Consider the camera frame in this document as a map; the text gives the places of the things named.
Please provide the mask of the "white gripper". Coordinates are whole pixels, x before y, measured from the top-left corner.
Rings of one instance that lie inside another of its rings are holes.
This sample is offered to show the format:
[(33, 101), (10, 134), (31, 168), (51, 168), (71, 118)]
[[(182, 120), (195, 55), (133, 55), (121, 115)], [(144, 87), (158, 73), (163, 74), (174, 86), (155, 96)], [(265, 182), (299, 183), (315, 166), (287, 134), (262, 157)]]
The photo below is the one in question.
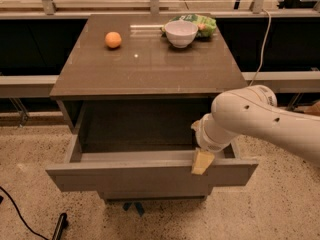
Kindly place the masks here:
[(195, 150), (191, 173), (202, 175), (215, 159), (211, 152), (222, 151), (237, 134), (222, 128), (210, 113), (193, 122), (191, 129), (195, 131), (197, 144), (201, 148)]

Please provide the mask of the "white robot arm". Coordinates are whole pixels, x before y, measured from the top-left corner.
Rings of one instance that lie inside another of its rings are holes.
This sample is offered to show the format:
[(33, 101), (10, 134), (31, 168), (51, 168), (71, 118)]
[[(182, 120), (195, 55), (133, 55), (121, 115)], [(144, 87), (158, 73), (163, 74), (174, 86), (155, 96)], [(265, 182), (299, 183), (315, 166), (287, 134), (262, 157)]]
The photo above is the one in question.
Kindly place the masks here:
[(211, 153), (238, 135), (262, 139), (320, 167), (320, 117), (277, 107), (263, 85), (229, 90), (216, 96), (211, 111), (192, 124), (198, 146)]

